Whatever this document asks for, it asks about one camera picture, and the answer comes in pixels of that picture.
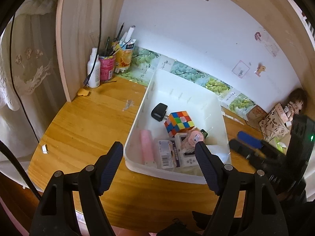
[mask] colorful puzzle cube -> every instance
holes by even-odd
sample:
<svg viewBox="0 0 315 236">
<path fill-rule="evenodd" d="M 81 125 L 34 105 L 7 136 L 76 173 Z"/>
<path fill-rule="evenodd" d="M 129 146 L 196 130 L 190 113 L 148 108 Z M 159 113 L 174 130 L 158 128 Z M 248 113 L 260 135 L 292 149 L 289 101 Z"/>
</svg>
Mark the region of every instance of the colorful puzzle cube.
<svg viewBox="0 0 315 236">
<path fill-rule="evenodd" d="M 186 111 L 172 112 L 164 125 L 170 137 L 174 137 L 178 132 L 191 130 L 195 126 Z"/>
</svg>

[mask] white plastic bin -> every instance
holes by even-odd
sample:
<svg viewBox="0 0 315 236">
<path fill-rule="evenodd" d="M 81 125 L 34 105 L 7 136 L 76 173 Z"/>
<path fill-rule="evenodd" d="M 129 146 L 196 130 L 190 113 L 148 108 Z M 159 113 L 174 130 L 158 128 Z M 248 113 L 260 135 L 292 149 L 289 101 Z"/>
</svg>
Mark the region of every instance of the white plastic bin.
<svg viewBox="0 0 315 236">
<path fill-rule="evenodd" d="M 173 181 L 206 184 L 203 176 L 171 172 L 142 164 L 140 130 L 151 130 L 154 141 L 169 138 L 164 121 L 158 122 L 151 117 L 151 111 L 159 103 L 168 106 L 166 114 L 187 111 L 194 124 L 208 132 L 205 143 L 224 147 L 225 152 L 219 156 L 224 163 L 231 163 L 225 124 L 217 96 L 193 82 L 158 69 L 145 92 L 125 144 L 124 157 L 128 169 Z"/>
</svg>

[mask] silver bolt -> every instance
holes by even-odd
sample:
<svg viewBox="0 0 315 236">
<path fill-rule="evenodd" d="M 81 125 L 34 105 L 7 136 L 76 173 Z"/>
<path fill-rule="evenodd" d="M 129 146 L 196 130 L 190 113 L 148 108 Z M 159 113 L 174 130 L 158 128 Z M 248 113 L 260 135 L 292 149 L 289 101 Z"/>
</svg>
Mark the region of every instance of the silver bolt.
<svg viewBox="0 0 315 236">
<path fill-rule="evenodd" d="M 92 171 L 94 170 L 94 166 L 93 165 L 89 165 L 85 168 L 86 171 Z"/>
<path fill-rule="evenodd" d="M 226 165 L 224 165 L 224 168 L 225 168 L 226 170 L 228 170 L 228 171 L 231 171 L 231 170 L 233 169 L 233 166 L 230 165 L 230 164 L 226 164 Z"/>
<path fill-rule="evenodd" d="M 263 176 L 265 174 L 265 172 L 263 170 L 257 170 L 257 174 L 260 176 Z"/>
<path fill-rule="evenodd" d="M 59 176 L 61 176 L 62 175 L 62 172 L 60 171 L 60 170 L 58 170 L 58 171 L 56 171 L 55 173 L 54 173 L 54 176 L 55 177 L 59 177 Z"/>
</svg>

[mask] white spray bottle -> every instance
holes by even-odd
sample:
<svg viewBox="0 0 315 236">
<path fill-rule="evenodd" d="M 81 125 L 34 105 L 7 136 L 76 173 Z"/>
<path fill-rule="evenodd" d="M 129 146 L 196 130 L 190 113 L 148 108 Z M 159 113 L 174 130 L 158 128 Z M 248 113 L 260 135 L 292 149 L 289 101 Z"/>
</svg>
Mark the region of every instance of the white spray bottle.
<svg viewBox="0 0 315 236">
<path fill-rule="evenodd" d="M 96 55 L 97 55 L 97 48 L 92 48 L 90 61 L 88 62 L 88 75 L 92 71 Z M 100 85 L 100 61 L 98 59 L 98 55 L 96 58 L 94 70 L 91 74 L 88 84 L 90 88 L 97 88 Z"/>
</svg>

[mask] desk surface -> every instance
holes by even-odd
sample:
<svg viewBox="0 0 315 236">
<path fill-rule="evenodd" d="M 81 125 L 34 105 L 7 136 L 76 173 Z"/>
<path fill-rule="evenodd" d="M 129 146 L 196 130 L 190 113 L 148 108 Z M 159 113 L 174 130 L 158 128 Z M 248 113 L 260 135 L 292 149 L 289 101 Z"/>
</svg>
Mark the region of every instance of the desk surface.
<svg viewBox="0 0 315 236">
<path fill-rule="evenodd" d="M 140 106 L 145 87 L 116 77 L 117 82 L 91 89 L 87 97 L 76 97 L 58 112 L 42 137 L 29 165 L 32 181 L 45 189 L 53 173 L 78 172 L 107 153 L 114 141 L 125 143 Z M 126 108 L 127 100 L 131 106 Z M 240 131 L 261 138 L 261 133 L 224 117 L 229 139 Z M 41 146 L 47 144 L 49 154 Z M 247 160 L 232 152 L 232 164 L 239 171 L 254 173 Z M 218 197 L 207 185 L 174 182 L 150 177 L 127 169 L 124 159 L 110 189 L 100 200 L 111 225 L 147 232 L 158 232 L 179 218 L 189 229 L 198 230 L 192 210 L 211 214 Z M 78 192 L 76 210 L 82 211 Z M 239 197 L 240 216 L 244 194 Z"/>
</svg>

